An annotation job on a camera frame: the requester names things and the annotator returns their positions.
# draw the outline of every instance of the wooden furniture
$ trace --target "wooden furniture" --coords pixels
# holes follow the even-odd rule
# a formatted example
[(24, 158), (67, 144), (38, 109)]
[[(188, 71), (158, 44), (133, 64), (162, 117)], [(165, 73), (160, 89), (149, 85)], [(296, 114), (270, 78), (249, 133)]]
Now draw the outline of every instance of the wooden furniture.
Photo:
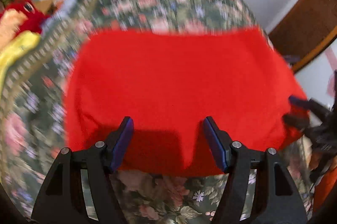
[(282, 55), (299, 56), (299, 70), (322, 52), (337, 35), (337, 0), (299, 0), (269, 34)]

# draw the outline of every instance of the plush toy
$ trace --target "plush toy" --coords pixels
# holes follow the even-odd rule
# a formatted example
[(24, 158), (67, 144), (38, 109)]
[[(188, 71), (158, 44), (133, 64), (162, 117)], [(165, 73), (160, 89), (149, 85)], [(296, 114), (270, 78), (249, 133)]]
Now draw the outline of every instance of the plush toy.
[(41, 24), (49, 18), (31, 0), (15, 0), (0, 13), (0, 50), (23, 31), (41, 34)]

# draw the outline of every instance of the silver bolt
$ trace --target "silver bolt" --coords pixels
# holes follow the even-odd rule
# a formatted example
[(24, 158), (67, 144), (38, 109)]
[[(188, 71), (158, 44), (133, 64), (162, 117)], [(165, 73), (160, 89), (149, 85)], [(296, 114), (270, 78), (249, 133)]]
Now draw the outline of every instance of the silver bolt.
[(61, 154), (66, 155), (67, 153), (69, 153), (69, 148), (67, 148), (67, 147), (62, 148)]
[(102, 148), (104, 145), (105, 145), (104, 141), (98, 141), (98, 142), (95, 143), (95, 146), (97, 148)]
[(271, 155), (276, 154), (276, 150), (274, 148), (268, 148), (268, 153), (270, 153)]
[(238, 142), (238, 141), (234, 141), (234, 142), (232, 143), (232, 145), (233, 145), (233, 147), (235, 147), (235, 148), (240, 148), (240, 147), (242, 146), (242, 144), (241, 144), (240, 142)]

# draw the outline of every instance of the folded red garment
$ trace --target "folded red garment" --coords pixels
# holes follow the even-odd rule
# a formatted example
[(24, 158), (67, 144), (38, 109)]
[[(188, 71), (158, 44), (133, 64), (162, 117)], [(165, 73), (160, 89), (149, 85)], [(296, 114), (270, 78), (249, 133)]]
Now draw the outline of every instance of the folded red garment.
[(175, 176), (221, 173), (203, 135), (212, 116), (250, 149), (283, 148), (289, 95), (305, 98), (258, 28), (217, 36), (105, 31), (82, 47), (65, 98), (67, 145), (90, 147), (124, 116), (135, 132), (121, 168)]

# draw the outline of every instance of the floral fabric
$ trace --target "floral fabric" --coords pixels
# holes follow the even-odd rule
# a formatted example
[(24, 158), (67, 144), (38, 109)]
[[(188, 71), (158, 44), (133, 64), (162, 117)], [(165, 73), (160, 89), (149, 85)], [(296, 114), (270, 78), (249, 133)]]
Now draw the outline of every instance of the floral fabric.
[[(53, 160), (64, 147), (62, 97), (66, 78), (88, 35), (101, 28), (138, 28), (163, 32), (220, 32), (256, 24), (243, 0), (77, 0), (69, 17), (44, 33), (39, 45), (7, 72), (0, 100), (1, 179), (7, 194), (26, 216)], [(299, 163), (290, 155), (292, 174), (305, 204), (308, 187)], [(111, 183), (129, 223), (209, 222), (219, 204), (227, 175), (167, 177), (119, 171)], [(85, 171), (88, 215), (95, 218)], [(242, 218), (254, 195), (252, 170)]]

